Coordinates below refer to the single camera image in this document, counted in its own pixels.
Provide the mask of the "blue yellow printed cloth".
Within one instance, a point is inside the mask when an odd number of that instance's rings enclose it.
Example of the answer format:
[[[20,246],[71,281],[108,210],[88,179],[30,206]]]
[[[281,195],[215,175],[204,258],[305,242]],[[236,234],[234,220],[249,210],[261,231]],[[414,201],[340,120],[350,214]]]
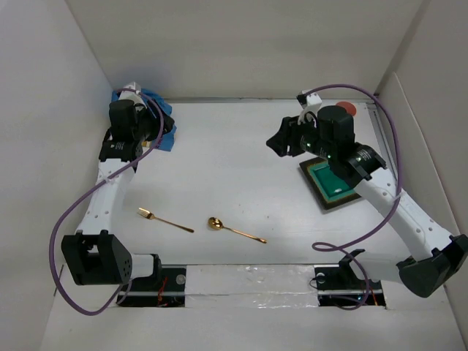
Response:
[[[141,89],[140,95],[129,86],[126,91],[114,91],[109,104],[110,128],[114,141],[140,140],[145,147],[155,146],[170,151],[175,142],[176,123],[172,107],[155,92]]]

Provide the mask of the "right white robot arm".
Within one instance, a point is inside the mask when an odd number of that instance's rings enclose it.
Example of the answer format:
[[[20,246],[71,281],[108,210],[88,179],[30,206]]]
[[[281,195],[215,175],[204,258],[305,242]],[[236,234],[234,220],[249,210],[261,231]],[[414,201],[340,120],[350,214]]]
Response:
[[[332,174],[369,201],[402,239],[410,256],[400,262],[373,258],[362,249],[340,260],[338,279],[354,288],[362,281],[391,280],[421,298],[458,272],[467,258],[467,237],[438,225],[407,193],[370,146],[355,141],[354,118],[331,105],[285,117],[266,142],[278,156],[305,152],[326,160]]]

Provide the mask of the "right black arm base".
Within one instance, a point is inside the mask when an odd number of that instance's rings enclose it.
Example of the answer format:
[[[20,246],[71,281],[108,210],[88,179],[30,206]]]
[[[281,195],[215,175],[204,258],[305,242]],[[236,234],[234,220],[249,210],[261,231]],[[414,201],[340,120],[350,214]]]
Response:
[[[358,278],[351,267],[352,259],[345,255],[335,264],[314,265],[314,277],[309,286],[316,290],[320,307],[354,309],[363,306],[386,307],[381,282],[369,281],[366,288],[364,278]]]

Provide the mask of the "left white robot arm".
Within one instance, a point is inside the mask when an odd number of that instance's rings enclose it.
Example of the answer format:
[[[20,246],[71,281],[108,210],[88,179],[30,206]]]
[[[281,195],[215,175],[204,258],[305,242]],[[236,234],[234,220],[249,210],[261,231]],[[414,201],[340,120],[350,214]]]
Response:
[[[121,213],[130,181],[143,155],[142,143],[173,125],[152,100],[145,105],[118,99],[109,105],[110,128],[99,153],[97,190],[75,234],[65,235],[61,250],[77,285],[128,284],[137,279],[147,290],[163,280],[157,254],[133,254],[119,241],[113,220]]]

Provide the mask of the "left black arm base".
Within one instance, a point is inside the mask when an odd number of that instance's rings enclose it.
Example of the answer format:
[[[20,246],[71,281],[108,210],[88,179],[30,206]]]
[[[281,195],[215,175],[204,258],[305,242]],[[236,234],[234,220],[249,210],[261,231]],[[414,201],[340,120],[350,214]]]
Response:
[[[117,295],[116,304],[121,307],[185,307],[186,266],[163,265],[156,279],[137,278],[132,286],[125,285]]]

